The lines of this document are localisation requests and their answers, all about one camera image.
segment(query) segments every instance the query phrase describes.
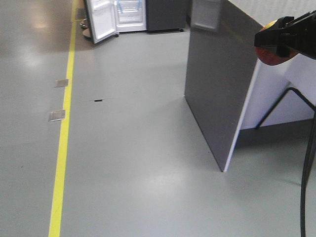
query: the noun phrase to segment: white refrigerator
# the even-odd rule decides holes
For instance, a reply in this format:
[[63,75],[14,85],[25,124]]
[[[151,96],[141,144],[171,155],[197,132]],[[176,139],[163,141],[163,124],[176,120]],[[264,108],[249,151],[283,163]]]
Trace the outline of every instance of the white refrigerator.
[[84,0],[93,43],[146,30],[145,0]]

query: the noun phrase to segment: yellow floor line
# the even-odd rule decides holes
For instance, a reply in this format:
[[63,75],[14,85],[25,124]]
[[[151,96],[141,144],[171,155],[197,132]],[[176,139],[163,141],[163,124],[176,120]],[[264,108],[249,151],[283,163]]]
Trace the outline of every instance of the yellow floor line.
[[60,237],[66,163],[67,163],[69,125],[70,125],[71,97],[72,97],[73,75],[74,75],[75,43],[76,43],[76,30],[77,30],[77,21],[75,20],[75,13],[76,13],[76,8],[77,8],[77,2],[78,2],[77,0],[74,0],[73,7],[72,7],[72,16],[71,16],[72,28],[71,28],[71,37],[70,37],[70,46],[69,46],[69,55],[68,55],[68,64],[67,64],[67,74],[66,74],[66,77],[69,80],[69,84],[65,88],[64,105],[63,105],[63,109],[66,110],[66,117],[64,120],[62,120],[61,128],[60,128],[54,194],[53,194],[49,235],[48,235],[49,237]]

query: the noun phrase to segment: epoxy floor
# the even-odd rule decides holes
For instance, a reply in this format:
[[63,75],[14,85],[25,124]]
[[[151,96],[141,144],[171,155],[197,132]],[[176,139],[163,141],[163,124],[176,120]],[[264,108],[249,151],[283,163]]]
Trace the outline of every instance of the epoxy floor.
[[[60,126],[48,115],[63,100],[53,87],[66,74],[70,15],[71,1],[0,10],[9,19],[0,41],[1,237],[48,235]],[[183,97],[189,36],[140,32],[93,46],[78,29],[60,236],[299,236],[310,122],[242,131],[221,173]]]

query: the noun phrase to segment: gray partition board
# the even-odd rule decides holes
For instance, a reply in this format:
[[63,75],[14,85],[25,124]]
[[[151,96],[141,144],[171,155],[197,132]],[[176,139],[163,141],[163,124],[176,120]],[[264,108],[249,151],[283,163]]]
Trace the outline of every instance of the gray partition board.
[[254,35],[262,26],[228,0],[219,16],[216,32],[191,29],[185,97],[220,169],[227,171],[257,61]]

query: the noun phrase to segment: open refrigerator door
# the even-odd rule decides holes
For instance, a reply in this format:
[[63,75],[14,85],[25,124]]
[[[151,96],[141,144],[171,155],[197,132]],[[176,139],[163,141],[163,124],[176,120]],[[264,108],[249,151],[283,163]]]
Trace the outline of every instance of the open refrigerator door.
[[116,28],[116,1],[84,0],[89,30],[94,44],[110,37],[118,36]]

